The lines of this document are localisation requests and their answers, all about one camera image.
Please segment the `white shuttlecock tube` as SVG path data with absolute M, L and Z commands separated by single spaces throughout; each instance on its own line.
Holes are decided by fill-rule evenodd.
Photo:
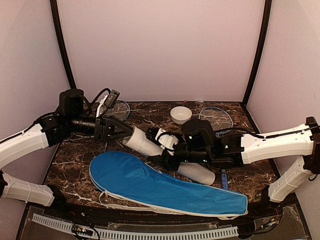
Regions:
M 125 137 L 122 143 L 146 157 L 161 156 L 165 152 L 160 146 L 147 139 L 145 132 L 135 126 L 132 136 Z M 215 181 L 215 173 L 198 163 L 179 162 L 177 166 L 178 168 L 174 167 L 173 171 L 200 184 L 210 186 Z

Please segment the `blue racket bag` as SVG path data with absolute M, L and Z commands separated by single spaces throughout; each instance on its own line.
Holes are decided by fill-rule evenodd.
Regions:
M 182 181 L 127 152 L 99 154 L 89 176 L 107 196 L 174 213 L 230 218 L 248 212 L 248 198 L 239 192 Z

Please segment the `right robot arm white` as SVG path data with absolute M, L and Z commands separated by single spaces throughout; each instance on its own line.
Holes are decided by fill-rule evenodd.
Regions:
M 292 166 L 267 189 L 268 197 L 255 205 L 255 213 L 266 217 L 305 180 L 320 174 L 320 126 L 314 117 L 290 129 L 257 134 L 238 128 L 239 135 L 218 137 L 208 120 L 190 119 L 181 132 L 148 128 L 145 136 L 163 149 L 158 162 L 176 171 L 181 163 L 202 163 L 218 169 L 231 169 L 257 161 L 296 156 Z

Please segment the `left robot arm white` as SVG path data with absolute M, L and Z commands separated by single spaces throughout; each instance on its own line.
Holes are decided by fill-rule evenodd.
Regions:
M 122 139 L 132 135 L 134 129 L 115 116 L 92 116 L 92 104 L 81 89 L 69 89 L 59 95 L 59 105 L 54 112 L 37 118 L 31 126 L 0 142 L 0 167 L 38 150 L 53 147 L 81 133 L 101 142 Z M 0 196 L 26 203 L 36 203 L 51 210 L 60 218 L 67 218 L 70 206 L 61 191 L 53 185 L 39 185 L 0 173 Z

